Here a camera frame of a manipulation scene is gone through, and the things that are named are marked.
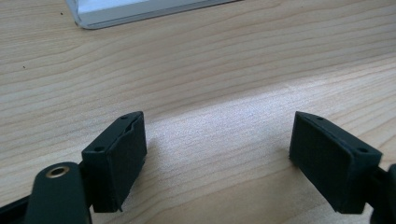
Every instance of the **light wood surface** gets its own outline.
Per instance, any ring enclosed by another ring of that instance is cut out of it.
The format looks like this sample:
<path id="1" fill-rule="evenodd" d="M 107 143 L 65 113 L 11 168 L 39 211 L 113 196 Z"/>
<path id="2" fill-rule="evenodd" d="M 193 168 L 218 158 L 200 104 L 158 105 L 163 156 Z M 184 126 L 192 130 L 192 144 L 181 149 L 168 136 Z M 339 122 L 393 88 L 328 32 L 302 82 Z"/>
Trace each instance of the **light wood surface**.
<path id="1" fill-rule="evenodd" d="M 145 112 L 123 213 L 94 223 L 368 223 L 288 159 L 296 110 L 396 162 L 396 3 L 247 0 L 97 31 L 63 1 L 0 1 L 0 205 L 115 118 Z"/>

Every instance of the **black plastic part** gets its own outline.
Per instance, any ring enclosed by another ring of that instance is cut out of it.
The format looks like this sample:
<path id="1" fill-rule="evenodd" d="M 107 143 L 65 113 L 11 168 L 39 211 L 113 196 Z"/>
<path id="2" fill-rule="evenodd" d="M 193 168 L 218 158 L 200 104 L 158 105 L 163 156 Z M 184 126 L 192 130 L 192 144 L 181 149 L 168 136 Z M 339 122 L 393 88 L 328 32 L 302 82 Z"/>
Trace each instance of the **black plastic part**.
<path id="1" fill-rule="evenodd" d="M 30 196 L 25 223 L 92 223 L 77 164 L 62 162 L 38 173 Z"/>
<path id="2" fill-rule="evenodd" d="M 388 172 L 378 168 L 370 176 L 369 186 L 367 202 L 375 209 L 371 223 L 396 223 L 396 165 Z"/>
<path id="3" fill-rule="evenodd" d="M 361 214 L 382 153 L 328 120 L 296 112 L 290 159 L 343 214 Z"/>
<path id="4" fill-rule="evenodd" d="M 93 210 L 116 212 L 128 196 L 147 154 L 143 112 L 116 119 L 82 151 Z"/>
<path id="5" fill-rule="evenodd" d="M 0 223 L 20 224 L 24 221 L 29 196 L 0 208 Z"/>

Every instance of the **black mount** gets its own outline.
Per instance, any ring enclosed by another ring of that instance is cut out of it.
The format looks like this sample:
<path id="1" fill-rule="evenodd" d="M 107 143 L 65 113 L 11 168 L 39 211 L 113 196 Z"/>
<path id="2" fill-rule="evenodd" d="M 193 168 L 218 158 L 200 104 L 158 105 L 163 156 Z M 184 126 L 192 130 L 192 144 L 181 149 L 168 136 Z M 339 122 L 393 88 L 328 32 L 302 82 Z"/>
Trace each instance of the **black mount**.
<path id="1" fill-rule="evenodd" d="M 396 223 L 396 164 L 378 167 L 382 153 L 316 115 L 296 112 L 290 159 L 336 212 L 361 214 L 373 208 L 371 223 Z"/>
<path id="2" fill-rule="evenodd" d="M 37 174 L 32 194 L 0 208 L 1 223 L 92 223 L 94 212 L 121 210 L 147 154 L 143 112 L 116 119 L 82 151 L 83 161 Z"/>

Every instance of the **wooden table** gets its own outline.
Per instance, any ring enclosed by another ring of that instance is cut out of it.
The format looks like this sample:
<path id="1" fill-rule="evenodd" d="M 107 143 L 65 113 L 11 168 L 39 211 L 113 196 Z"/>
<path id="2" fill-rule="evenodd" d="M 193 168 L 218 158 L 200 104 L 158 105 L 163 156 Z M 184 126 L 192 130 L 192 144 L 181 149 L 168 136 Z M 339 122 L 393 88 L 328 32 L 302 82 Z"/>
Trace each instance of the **wooden table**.
<path id="1" fill-rule="evenodd" d="M 368 223 L 288 159 L 294 112 L 396 162 L 396 3 L 247 0 L 96 31 L 63 1 L 0 2 L 0 205 L 115 118 L 146 116 L 123 213 L 94 223 Z"/>

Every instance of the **3d printed part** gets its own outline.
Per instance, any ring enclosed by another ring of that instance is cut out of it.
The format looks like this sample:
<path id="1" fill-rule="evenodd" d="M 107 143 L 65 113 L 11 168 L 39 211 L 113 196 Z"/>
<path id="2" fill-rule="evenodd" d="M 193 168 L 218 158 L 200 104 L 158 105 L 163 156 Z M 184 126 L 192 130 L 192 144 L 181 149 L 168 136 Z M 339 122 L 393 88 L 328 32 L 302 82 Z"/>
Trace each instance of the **3d printed part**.
<path id="1" fill-rule="evenodd" d="M 146 154 L 142 112 L 116 119 L 82 151 L 82 167 L 95 212 L 121 210 Z"/>
<path id="2" fill-rule="evenodd" d="M 54 164 L 38 173 L 29 199 L 25 223 L 91 223 L 91 214 L 76 163 Z"/>
<path id="3" fill-rule="evenodd" d="M 361 214 L 366 203 L 374 223 L 395 223 L 396 166 L 378 167 L 382 153 L 316 115 L 296 112 L 290 159 L 343 214 Z"/>

